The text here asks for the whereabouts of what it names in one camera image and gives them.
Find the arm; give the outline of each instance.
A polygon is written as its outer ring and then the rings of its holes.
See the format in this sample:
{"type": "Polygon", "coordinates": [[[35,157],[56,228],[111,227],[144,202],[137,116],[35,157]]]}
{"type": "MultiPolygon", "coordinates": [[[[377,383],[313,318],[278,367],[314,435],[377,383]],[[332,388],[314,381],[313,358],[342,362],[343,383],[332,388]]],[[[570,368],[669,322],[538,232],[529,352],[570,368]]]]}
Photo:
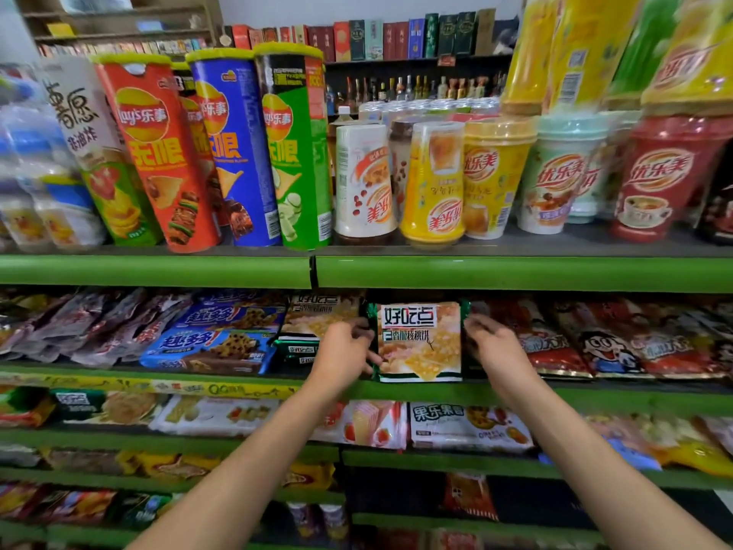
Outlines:
{"type": "Polygon", "coordinates": [[[241,550],[313,430],[345,388],[371,373],[367,355],[381,362],[368,351],[373,336],[351,324],[331,325],[303,387],[128,548],[241,550]]]}
{"type": "Polygon", "coordinates": [[[729,548],[628,465],[536,374],[514,332],[481,314],[466,319],[465,330],[492,388],[550,455],[611,548],[729,548]]]}

